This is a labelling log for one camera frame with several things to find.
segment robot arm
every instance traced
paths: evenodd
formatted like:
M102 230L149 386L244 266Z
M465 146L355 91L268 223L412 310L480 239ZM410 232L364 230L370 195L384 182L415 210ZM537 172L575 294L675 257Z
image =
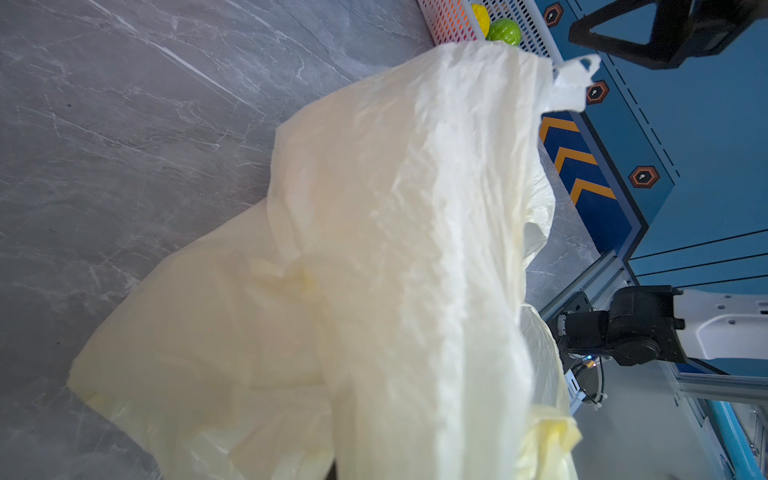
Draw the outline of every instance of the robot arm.
M611 356L624 366L768 359L768 296L630 286L614 294L610 310L565 312L551 329L567 352Z

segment black bracket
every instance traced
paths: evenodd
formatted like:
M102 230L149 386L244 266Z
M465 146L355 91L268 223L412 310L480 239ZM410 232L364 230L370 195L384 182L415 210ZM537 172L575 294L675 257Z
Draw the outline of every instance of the black bracket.
M608 311L563 312L565 351L612 356L623 366L656 359L685 363L675 333L685 322L674 317L675 295L680 291L672 286L628 286L614 294Z
M591 31L651 3L656 4L656 16L647 44ZM768 0L617 0L574 22L568 40L660 70L677 68L688 57L721 53L747 27L765 17Z

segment toy fruit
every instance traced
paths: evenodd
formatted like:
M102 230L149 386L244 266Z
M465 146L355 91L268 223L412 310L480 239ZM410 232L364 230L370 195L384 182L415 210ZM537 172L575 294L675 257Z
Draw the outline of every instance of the toy fruit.
M488 15L488 10L486 10L485 7L482 5L473 3L472 12L475 14L475 17L478 19L478 23L480 24L480 29L482 30L482 36L487 37L488 28L490 28L491 26L491 16Z
M488 37L486 38L488 40L501 40L510 45L520 45L523 33L520 31L518 24L513 20L500 18L491 23L491 27L488 29Z

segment orange chevron stripe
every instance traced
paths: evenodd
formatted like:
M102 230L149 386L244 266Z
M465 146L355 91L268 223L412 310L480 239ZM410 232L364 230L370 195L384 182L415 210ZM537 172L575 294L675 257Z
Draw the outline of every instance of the orange chevron stripe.
M616 195L614 195L614 191L610 188L577 178L574 182L574 187L571 188L571 201L573 201L574 205L578 202L578 198L581 196L583 190L616 200Z
M563 163L566 158L573 158L574 160L582 161L586 164L597 165L598 161L590 154L583 151L571 150L570 148L560 147L558 150L558 156L554 159L554 167L558 173L563 169Z
M562 120L560 118L542 117L541 129L538 131L538 137L541 138L542 142L547 139L547 133L549 132L549 127L559 128L561 130L568 130L568 131L578 131L576 122L573 122L570 120Z

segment gray marble floor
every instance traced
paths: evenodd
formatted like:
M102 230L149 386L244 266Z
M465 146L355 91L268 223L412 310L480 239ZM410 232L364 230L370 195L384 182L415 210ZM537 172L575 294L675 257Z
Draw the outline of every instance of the gray marble floor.
M160 478L63 386L72 359L266 194L278 124L431 46L415 0L0 2L0 478ZM536 306L597 256L561 193Z

